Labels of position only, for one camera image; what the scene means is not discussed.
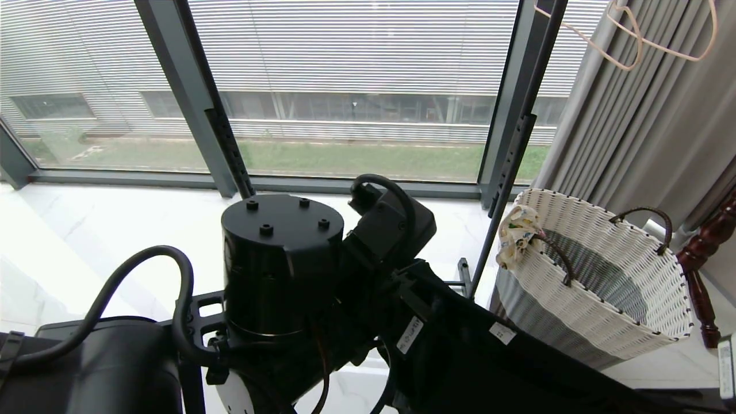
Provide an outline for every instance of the white label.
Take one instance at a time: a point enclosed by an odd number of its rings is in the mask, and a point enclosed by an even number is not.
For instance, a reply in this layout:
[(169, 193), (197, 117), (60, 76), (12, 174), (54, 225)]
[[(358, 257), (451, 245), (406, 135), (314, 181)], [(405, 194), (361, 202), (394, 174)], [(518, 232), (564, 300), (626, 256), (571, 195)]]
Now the white label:
[(734, 376), (730, 339), (718, 344), (718, 373), (721, 383), (721, 399), (733, 398)]
[(511, 342), (511, 340), (514, 339), (514, 337), (516, 336), (516, 332), (512, 331), (509, 328), (506, 328), (504, 325), (501, 325), (498, 322), (493, 323), (493, 326), (491, 326), (489, 332), (491, 332), (494, 337), (497, 337), (499, 341), (503, 342), (504, 345), (508, 345), (509, 342)]
[(409, 325), (404, 329), (404, 334), (401, 335), (399, 343), (396, 344), (396, 348), (399, 348), (402, 354), (406, 355), (411, 348), (411, 344), (417, 338), (417, 335), (422, 330), (424, 323), (416, 316), (411, 317)]

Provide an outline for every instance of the grass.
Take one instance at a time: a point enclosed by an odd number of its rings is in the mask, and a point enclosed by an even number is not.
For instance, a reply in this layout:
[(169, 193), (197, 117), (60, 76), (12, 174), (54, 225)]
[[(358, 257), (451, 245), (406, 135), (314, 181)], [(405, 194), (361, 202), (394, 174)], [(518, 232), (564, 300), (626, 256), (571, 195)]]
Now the grass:
[[(63, 150), (68, 143), (72, 151)], [(80, 144), (76, 140), (27, 140), (24, 146), (39, 164), (51, 168), (137, 169), (207, 172), (192, 140), (109, 139)], [(252, 174), (354, 177), (375, 172), (392, 178), (475, 181), (483, 145), (457, 147), (416, 144), (294, 143), (240, 141)], [(542, 166), (549, 147), (526, 149), (517, 181), (529, 182)]]

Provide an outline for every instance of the corrugated metal siding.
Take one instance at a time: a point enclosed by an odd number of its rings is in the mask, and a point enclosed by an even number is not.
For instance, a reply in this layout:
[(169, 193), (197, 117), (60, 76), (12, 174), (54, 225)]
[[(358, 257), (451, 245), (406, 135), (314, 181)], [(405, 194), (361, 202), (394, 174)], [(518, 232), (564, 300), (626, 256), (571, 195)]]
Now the corrugated metal siding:
[[(604, 0), (571, 1), (592, 32)], [(168, 90), (132, 0), (4, 0), (0, 111), (20, 134), (189, 134), (153, 119), (140, 91)], [(221, 91), (488, 94), (498, 89), (517, 2), (191, 0)], [(567, 95), (585, 43), (560, 32), (541, 94)], [(8, 97), (82, 93), (95, 120), (26, 120)], [(483, 141), (487, 127), (233, 120), (240, 136)], [(533, 141), (551, 139), (537, 128)]]

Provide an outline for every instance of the laundry basket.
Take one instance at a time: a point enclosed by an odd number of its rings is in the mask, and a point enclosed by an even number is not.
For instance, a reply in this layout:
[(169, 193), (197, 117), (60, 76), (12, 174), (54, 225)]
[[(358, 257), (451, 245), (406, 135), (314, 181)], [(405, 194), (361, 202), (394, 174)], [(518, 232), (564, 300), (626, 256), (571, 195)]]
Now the laundry basket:
[[(666, 214), (635, 208), (617, 216), (544, 189), (528, 189), (514, 203), (536, 209), (544, 231), (513, 271), (498, 273), (501, 303), (516, 326), (596, 369), (690, 336), (690, 299), (668, 248)], [(664, 244), (623, 219), (641, 209), (665, 219)]]

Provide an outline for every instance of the basket handle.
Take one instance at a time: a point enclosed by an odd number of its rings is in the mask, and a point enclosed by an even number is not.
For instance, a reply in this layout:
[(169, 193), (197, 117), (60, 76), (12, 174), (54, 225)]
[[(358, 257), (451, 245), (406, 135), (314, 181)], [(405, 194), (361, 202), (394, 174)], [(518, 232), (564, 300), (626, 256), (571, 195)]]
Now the basket handle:
[(562, 284), (570, 287), (570, 284), (573, 283), (573, 279), (575, 279), (576, 276), (573, 272), (573, 266), (570, 264), (570, 260), (567, 258), (567, 256), (554, 243), (552, 243), (549, 239), (541, 234), (535, 234), (531, 237), (531, 239), (537, 239), (543, 241), (544, 243), (547, 243), (547, 246), (551, 247), (552, 250), (554, 250), (555, 253), (557, 253), (557, 255), (560, 257), (560, 259), (562, 259), (562, 264), (565, 266), (565, 270), (567, 271), (567, 273), (565, 274), (565, 278), (562, 279)]
[(636, 207), (632, 208), (631, 210), (624, 211), (623, 213), (612, 217), (610, 222), (616, 223), (617, 221), (621, 220), (623, 221), (623, 218), (626, 217), (627, 214), (633, 213), (634, 211), (651, 211), (653, 213), (656, 213), (658, 216), (660, 216), (665, 221), (665, 242), (662, 243), (655, 251), (658, 255), (665, 254), (665, 251), (670, 247), (670, 242), (672, 241), (672, 220), (670, 220), (670, 217), (665, 213), (664, 211), (654, 208), (654, 207)]

